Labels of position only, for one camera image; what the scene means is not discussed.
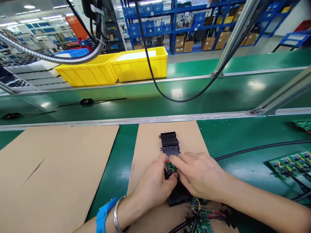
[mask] person's left hand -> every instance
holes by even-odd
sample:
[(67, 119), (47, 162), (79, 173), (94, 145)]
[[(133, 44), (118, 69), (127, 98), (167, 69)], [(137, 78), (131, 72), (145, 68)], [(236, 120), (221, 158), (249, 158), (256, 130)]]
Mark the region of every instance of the person's left hand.
[(156, 207), (167, 200), (177, 184), (177, 173), (165, 180), (164, 168), (169, 163), (168, 157), (161, 153), (158, 159), (147, 168), (133, 196), (140, 200), (147, 210)]

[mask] workbench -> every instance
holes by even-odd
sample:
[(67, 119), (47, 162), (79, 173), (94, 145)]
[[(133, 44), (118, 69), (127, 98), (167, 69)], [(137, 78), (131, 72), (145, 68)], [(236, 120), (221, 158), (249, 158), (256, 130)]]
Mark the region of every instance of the workbench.
[[(168, 77), (206, 75), (213, 71), (216, 64), (217, 60), (206, 60), (168, 65)], [(297, 50), (287, 53), (233, 58), (224, 73), (301, 67), (310, 64), (311, 50)], [(79, 105), (61, 107), (57, 108), (58, 112), (56, 113), (24, 117), (13, 121), (1, 121), (1, 125), (245, 111), (257, 107), (258, 104), (289, 82), (299, 72), (290, 71), (224, 77), (217, 80), (201, 97), (187, 103), (174, 103), (164, 99), (156, 91), (152, 83), (4, 96), (0, 97), (1, 115), (9, 112), (27, 114), (51, 111), (55, 110), (57, 105), (78, 102), (82, 98), (99, 100), (129, 97), (129, 99), (98, 104), (96, 107), (91, 108), (83, 108)], [(165, 93), (171, 93), (172, 97), (182, 96), (184, 99), (197, 93), (206, 83), (206, 79), (193, 79), (164, 82), (160, 83), (159, 86)], [(303, 94), (286, 107), (310, 107), (311, 102), (307, 100), (310, 100), (310, 93)], [(309, 118), (311, 118), (310, 115), (261, 116), (198, 120), (197, 123), (210, 155), (217, 158), (255, 146), (310, 139), (311, 135), (291, 123), (291, 120), (294, 119)], [(120, 125), (87, 220), (96, 216), (98, 209), (111, 198), (126, 194), (137, 130), (138, 124)], [(0, 131), (0, 149), (10, 143), (21, 132), (21, 130)], [(299, 186), (295, 182), (284, 182), (276, 177), (271, 167), (265, 162), (306, 150), (311, 150), (311, 145), (275, 147), (237, 155), (221, 160), (219, 164), (223, 169), (239, 179), (269, 192), (293, 198), (301, 193)], [(303, 177), (301, 180), (311, 186), (310, 182)], [(310, 204), (310, 200), (304, 200), (302, 203)], [(241, 233), (273, 232), (267, 226), (249, 217), (245, 217), (245, 219), (247, 220), (238, 226)]]

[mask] person's right hand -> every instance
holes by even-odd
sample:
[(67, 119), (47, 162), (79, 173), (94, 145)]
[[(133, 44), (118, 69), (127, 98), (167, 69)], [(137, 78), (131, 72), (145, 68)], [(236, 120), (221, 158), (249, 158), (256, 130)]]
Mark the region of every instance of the person's right hand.
[(171, 155), (180, 181), (193, 196), (222, 202), (228, 194), (233, 176), (225, 172), (207, 153), (185, 152)]

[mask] flexible metal hose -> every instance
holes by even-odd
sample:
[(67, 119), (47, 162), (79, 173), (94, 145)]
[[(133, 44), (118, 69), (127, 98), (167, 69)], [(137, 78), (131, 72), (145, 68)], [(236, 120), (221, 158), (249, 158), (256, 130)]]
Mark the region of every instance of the flexible metal hose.
[[(104, 23), (105, 23), (105, 19), (104, 19), (104, 16), (102, 16), (102, 21), (101, 21), (102, 29), (104, 28)], [(95, 48), (90, 53), (82, 57), (77, 57), (77, 58), (62, 58), (62, 57), (55, 57), (55, 56), (51, 56), (51, 55), (47, 55), (43, 53), (38, 53), (35, 50), (26, 48), (23, 45), (20, 45), (12, 41), (11, 39), (7, 38), (1, 32), (0, 32), (0, 40), (3, 40), (6, 44), (18, 49), (19, 51), (27, 53), (35, 58), (57, 63), (57, 64), (65, 64), (65, 65), (79, 65), (79, 64), (83, 64), (83, 63), (86, 63), (86, 62), (89, 62), (95, 59), (100, 54), (100, 52), (103, 50), (104, 43), (105, 43), (103, 36), (100, 35), (99, 41), (96, 43)]]

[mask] white wall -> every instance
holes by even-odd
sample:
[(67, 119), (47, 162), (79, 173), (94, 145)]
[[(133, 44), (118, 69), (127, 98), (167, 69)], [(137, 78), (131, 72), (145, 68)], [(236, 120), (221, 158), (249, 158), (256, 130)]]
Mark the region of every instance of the white wall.
[(285, 36), (293, 32), (304, 20), (311, 19), (311, 2), (310, 0), (300, 0), (292, 12), (283, 21), (275, 35)]

